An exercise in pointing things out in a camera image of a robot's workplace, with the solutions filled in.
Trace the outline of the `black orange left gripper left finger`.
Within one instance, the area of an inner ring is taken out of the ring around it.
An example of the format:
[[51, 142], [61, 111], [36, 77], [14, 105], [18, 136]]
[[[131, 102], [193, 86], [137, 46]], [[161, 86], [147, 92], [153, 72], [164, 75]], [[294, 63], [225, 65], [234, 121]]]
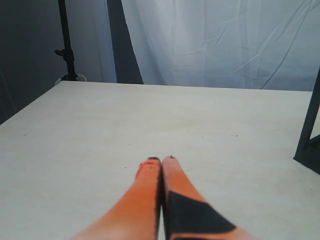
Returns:
[[156, 240], [162, 193], [162, 164], [150, 157], [139, 165], [134, 183], [100, 219], [73, 240]]

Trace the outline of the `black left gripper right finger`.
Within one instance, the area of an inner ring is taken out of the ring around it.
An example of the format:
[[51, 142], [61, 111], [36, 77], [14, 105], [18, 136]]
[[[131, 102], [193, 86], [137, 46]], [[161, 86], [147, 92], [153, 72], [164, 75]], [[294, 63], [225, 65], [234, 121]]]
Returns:
[[163, 220], [167, 240], [254, 240], [217, 212], [191, 183], [173, 156], [162, 162]]

